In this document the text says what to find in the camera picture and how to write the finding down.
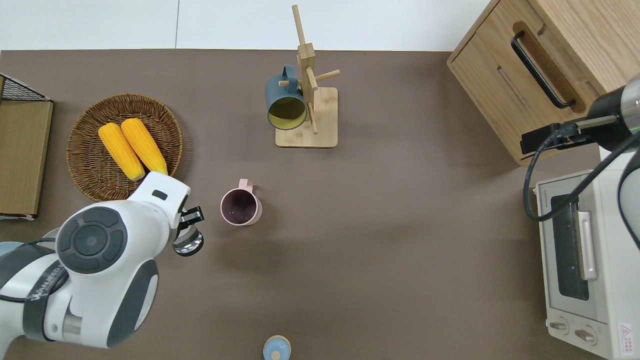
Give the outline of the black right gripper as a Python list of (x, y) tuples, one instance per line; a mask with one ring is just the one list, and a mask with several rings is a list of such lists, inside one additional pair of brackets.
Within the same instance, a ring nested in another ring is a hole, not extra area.
[(599, 96), (587, 112), (588, 119), (615, 116), (615, 122), (588, 128), (588, 136), (580, 133), (578, 126), (574, 124), (551, 124), (526, 132), (521, 135), (519, 141), (522, 155), (528, 156), (530, 153), (534, 153), (548, 137), (551, 137), (551, 141), (542, 148), (543, 151), (567, 150), (592, 144), (594, 141), (607, 151), (614, 151), (617, 146), (631, 136), (622, 117), (621, 99), (624, 88), (621, 86)]

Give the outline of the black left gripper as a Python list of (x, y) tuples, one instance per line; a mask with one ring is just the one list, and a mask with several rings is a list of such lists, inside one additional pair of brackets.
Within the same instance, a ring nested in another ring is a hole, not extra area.
[(182, 203), (180, 209), (176, 212), (174, 216), (175, 229), (174, 229), (174, 237), (179, 237), (179, 233), (185, 228), (182, 224), (196, 224), (205, 219), (204, 213), (202, 212), (202, 208), (200, 206), (196, 206), (190, 208), (188, 210), (185, 209), (185, 205)]

